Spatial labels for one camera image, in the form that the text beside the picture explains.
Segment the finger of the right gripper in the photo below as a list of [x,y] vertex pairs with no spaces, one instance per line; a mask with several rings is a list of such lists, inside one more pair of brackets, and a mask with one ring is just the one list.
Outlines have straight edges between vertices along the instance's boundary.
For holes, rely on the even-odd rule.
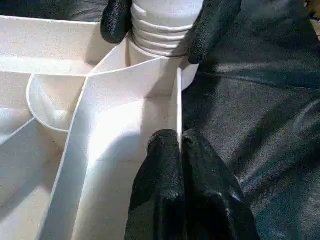
[[110,44],[119,44],[132,28],[132,0],[109,0],[101,18],[100,33]]
[[187,51],[190,64],[200,64],[227,33],[241,11],[240,0],[205,0]]

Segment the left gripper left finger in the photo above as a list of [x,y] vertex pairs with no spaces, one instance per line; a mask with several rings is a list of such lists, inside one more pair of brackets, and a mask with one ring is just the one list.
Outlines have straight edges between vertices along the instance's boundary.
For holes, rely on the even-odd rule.
[[155,132],[133,182],[126,240],[185,239],[185,187],[177,133]]

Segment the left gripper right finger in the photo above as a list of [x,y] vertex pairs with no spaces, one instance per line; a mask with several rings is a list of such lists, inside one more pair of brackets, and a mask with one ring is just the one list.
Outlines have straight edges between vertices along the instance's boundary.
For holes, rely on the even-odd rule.
[[182,135],[190,240],[258,240],[256,221],[235,175],[198,131]]

